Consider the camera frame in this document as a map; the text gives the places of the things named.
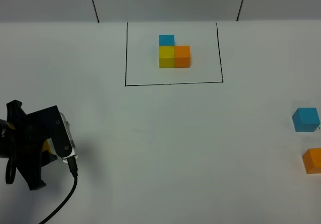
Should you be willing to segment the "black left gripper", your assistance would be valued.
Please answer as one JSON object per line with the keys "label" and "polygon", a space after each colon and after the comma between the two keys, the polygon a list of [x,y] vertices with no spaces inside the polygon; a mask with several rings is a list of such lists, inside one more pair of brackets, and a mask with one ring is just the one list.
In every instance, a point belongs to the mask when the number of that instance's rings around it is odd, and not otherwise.
{"label": "black left gripper", "polygon": [[58,157],[42,153],[45,136],[37,133],[38,126],[30,124],[25,117],[20,101],[7,103],[7,119],[1,120],[1,158],[8,159],[6,184],[13,184],[19,171],[29,189],[38,190],[46,186],[41,178],[42,167]]}

